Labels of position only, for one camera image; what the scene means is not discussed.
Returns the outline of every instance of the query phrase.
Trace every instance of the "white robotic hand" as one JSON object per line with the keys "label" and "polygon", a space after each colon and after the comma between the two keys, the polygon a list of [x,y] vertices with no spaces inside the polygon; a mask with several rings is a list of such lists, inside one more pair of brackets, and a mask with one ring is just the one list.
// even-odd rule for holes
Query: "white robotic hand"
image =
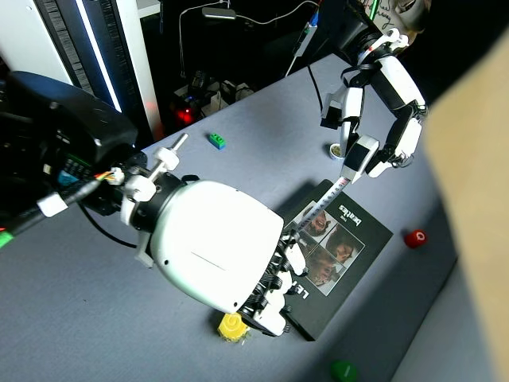
{"label": "white robotic hand", "polygon": [[[177,154],[175,146],[169,150]],[[284,333],[290,271],[306,271],[297,233],[282,235],[283,219],[253,197],[214,181],[180,181],[167,172],[175,166],[164,163],[159,158],[124,187],[122,221],[141,233],[137,259],[155,263],[190,297],[238,311],[270,336]]]}

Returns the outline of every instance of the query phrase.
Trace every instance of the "small round container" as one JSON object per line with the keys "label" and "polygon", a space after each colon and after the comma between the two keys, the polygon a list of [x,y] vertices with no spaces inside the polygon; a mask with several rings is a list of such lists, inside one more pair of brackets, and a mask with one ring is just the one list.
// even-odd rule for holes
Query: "small round container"
{"label": "small round container", "polygon": [[339,161],[341,159],[341,147],[339,143],[333,143],[328,148],[328,154],[331,156],[332,159],[335,161]]}

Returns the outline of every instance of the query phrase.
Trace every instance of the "table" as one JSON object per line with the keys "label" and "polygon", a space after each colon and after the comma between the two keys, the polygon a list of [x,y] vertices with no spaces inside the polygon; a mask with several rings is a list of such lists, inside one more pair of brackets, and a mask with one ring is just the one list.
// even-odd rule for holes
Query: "table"
{"label": "table", "polygon": [[[346,64],[330,56],[312,67],[324,97]],[[393,120],[369,88],[360,131],[382,138]],[[301,70],[186,128],[176,175],[224,182],[284,213],[324,178],[339,176],[326,150],[337,132],[319,121]],[[211,132],[225,138],[224,150],[207,141]],[[363,177],[346,192],[394,236],[316,342],[293,331],[251,332],[244,345],[228,344],[216,335],[221,314],[134,261],[76,206],[46,220],[0,253],[2,380],[329,380],[335,359],[355,364],[360,381],[390,380],[456,252],[422,145],[410,167]],[[135,240],[118,215],[99,222]],[[401,232],[415,228],[428,230],[429,243],[407,250]]]}

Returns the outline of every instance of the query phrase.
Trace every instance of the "book cover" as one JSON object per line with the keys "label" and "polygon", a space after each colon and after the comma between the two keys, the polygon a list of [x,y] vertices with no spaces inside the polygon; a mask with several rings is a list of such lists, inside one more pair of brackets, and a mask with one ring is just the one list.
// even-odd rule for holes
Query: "book cover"
{"label": "book cover", "polygon": [[[321,182],[285,217],[296,228],[302,217],[332,186]],[[347,296],[392,237],[392,232],[345,193],[301,231],[299,247],[309,273],[295,277],[297,294],[286,296],[288,320],[308,341],[324,331]]]}

